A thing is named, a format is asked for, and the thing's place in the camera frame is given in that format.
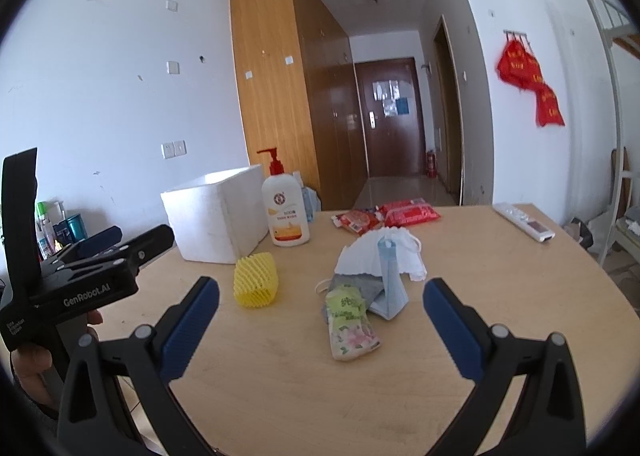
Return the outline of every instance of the white remote control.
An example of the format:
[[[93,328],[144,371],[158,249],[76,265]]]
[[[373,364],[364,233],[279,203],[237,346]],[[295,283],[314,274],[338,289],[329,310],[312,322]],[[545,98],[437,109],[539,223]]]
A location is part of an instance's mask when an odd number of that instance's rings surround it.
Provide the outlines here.
[[[494,210],[539,243],[548,241],[556,235],[542,223],[509,203],[497,203],[494,205]]]

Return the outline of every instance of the red drawstring bag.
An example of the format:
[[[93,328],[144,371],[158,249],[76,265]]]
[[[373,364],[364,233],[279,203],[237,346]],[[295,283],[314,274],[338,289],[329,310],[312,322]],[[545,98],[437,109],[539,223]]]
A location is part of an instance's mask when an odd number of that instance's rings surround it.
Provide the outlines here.
[[[545,84],[540,63],[527,51],[522,41],[507,39],[497,71],[498,76],[507,84],[536,93],[536,123],[540,127],[547,124],[564,126],[556,94]]]

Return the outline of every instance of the door frame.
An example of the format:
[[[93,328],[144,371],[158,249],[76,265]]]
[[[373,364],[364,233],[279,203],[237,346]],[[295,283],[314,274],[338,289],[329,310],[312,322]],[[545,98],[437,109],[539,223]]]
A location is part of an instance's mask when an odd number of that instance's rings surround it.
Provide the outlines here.
[[[444,116],[444,126],[445,126],[445,130],[444,130],[444,134],[445,137],[447,136],[447,118],[445,115],[445,111],[446,111],[446,104],[444,102],[444,98],[442,95],[442,80],[440,79],[440,61],[438,60],[438,54],[436,53],[436,49],[435,49],[435,40],[436,37],[438,36],[438,34],[440,33],[440,29],[443,29],[444,31],[444,35],[447,38],[447,44],[448,44],[448,48],[449,48],[449,56],[451,57],[451,64],[453,66],[453,75],[454,75],[454,80],[456,83],[456,97],[458,98],[458,111],[460,113],[460,153],[461,153],[461,165],[460,165],[460,200],[458,201],[458,205],[462,206],[463,204],[463,194],[464,194],[464,189],[465,189],[465,123],[464,120],[462,118],[462,98],[460,97],[460,83],[458,82],[458,68],[456,67],[456,58],[453,55],[453,50],[451,49],[451,38],[449,36],[449,29],[447,27],[447,23],[444,17],[444,14],[442,14],[440,16],[440,19],[438,20],[438,23],[436,25],[436,30],[435,32],[433,32],[433,36],[431,37],[431,45],[434,47],[433,48],[433,55],[435,57],[435,61],[436,61],[436,66],[438,68],[438,87],[440,89],[440,102],[442,103],[442,114]],[[447,171],[449,170],[449,140],[447,140]]]
[[[365,152],[366,152],[366,158],[367,158],[367,174],[369,175],[369,177],[370,177],[371,169],[369,165],[367,133],[364,127],[366,125],[365,122],[368,122],[369,119],[367,115],[367,119],[365,121],[366,116],[364,114],[365,111],[362,105],[362,96],[361,96],[361,93],[363,92],[365,87],[362,84],[362,80],[358,77],[358,70],[356,66],[358,64],[372,64],[375,62],[403,62],[404,63],[405,61],[411,61],[413,64],[413,68],[411,68],[411,78],[414,81],[414,93],[415,93],[415,100],[416,100],[415,107],[416,107],[416,113],[418,116],[418,125],[420,126],[420,149],[424,151],[421,163],[423,166],[423,170],[425,171],[423,174],[426,174],[427,138],[424,131],[424,113],[422,112],[422,94],[420,93],[420,84],[418,84],[417,62],[415,61],[415,57],[411,56],[411,57],[393,57],[392,59],[376,59],[373,61],[358,61],[358,62],[354,61],[353,62],[353,71],[356,75],[356,85],[358,87],[358,101],[360,105],[360,121],[362,123],[362,137],[364,138],[364,146],[365,146]]]

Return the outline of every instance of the gray face mask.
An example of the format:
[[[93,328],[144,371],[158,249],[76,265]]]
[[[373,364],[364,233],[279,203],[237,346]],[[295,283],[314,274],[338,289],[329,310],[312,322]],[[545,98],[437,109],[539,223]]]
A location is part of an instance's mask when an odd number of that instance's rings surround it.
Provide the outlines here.
[[[355,286],[360,290],[360,295],[364,299],[367,309],[371,306],[374,299],[380,295],[385,289],[385,285],[382,282],[382,277],[370,276],[369,274],[358,274],[357,276],[342,276],[341,274],[334,274],[331,283],[329,284],[328,291],[330,292],[336,286]],[[324,322],[329,322],[326,313],[326,305],[322,305],[322,317]]]

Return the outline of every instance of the lotion bottle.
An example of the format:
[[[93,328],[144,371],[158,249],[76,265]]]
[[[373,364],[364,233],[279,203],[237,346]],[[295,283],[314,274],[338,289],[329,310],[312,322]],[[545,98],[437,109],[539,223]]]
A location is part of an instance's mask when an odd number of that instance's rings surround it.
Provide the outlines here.
[[[292,175],[284,172],[276,147],[258,152],[271,153],[271,176],[262,184],[262,201],[267,211],[271,241],[277,246],[296,246],[308,242],[309,225],[300,185]]]

